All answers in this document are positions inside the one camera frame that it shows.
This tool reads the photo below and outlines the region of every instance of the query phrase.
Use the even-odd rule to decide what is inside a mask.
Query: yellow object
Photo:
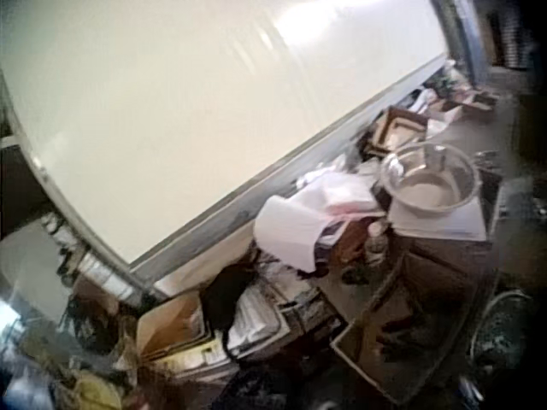
[[[79,372],[74,393],[78,396],[80,410],[121,410],[116,388],[89,372]]]

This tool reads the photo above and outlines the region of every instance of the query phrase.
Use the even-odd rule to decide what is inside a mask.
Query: stainless steel bowl
[[[380,182],[394,199],[415,211],[443,214],[471,201],[479,171],[459,149],[436,143],[406,145],[389,154]]]

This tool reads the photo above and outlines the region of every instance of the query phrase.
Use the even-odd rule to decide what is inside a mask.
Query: bottle
[[[365,241],[365,261],[370,267],[379,265],[387,255],[389,241],[385,232],[385,223],[377,220],[368,226],[368,238]]]

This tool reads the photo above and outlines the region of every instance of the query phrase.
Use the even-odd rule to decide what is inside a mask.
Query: whiteboard
[[[124,262],[446,51],[429,0],[3,4],[32,154]]]

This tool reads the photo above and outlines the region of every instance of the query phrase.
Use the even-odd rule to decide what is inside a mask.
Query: cardboard box
[[[475,290],[476,282],[470,273],[405,253],[361,316],[331,346],[386,398],[402,405],[420,391],[452,349]],[[421,325],[409,328],[420,352],[406,359],[388,360],[379,337],[399,336],[403,330],[388,334],[385,325],[412,314],[413,303],[427,312]]]
[[[474,93],[463,101],[463,113],[477,120],[489,120],[494,115],[496,103],[497,99],[486,92]]]
[[[434,120],[443,121],[447,124],[457,121],[462,117],[462,105],[449,100],[439,100],[429,106],[428,115]]]
[[[393,151],[406,144],[424,141],[427,122],[425,115],[389,107],[377,122],[371,145],[374,149]]]
[[[199,293],[189,292],[150,310],[137,323],[137,351],[150,360],[207,334]]]

